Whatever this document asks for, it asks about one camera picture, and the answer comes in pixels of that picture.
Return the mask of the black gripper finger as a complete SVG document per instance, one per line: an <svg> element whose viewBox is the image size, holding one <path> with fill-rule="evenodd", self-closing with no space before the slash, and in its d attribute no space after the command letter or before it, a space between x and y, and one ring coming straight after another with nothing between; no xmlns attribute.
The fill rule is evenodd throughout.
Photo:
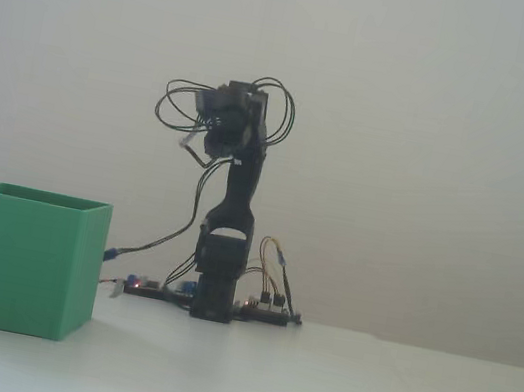
<svg viewBox="0 0 524 392"><path fill-rule="evenodd" d="M221 158L225 155L226 142L225 133L218 129L210 129L204 137L204 151L211 158Z"/></svg>
<svg viewBox="0 0 524 392"><path fill-rule="evenodd" d="M195 105L199 116L211 118L218 109L220 92L217 89L200 89L195 95Z"/></svg>

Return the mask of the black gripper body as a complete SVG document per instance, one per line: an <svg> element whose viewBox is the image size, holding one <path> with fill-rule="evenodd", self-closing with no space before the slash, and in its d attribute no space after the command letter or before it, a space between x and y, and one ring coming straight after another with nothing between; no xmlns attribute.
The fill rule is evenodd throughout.
<svg viewBox="0 0 524 392"><path fill-rule="evenodd" d="M218 129L225 133L226 150L241 152L251 140L252 83L230 81L217 88L220 92L218 109L209 119L208 130Z"/></svg>

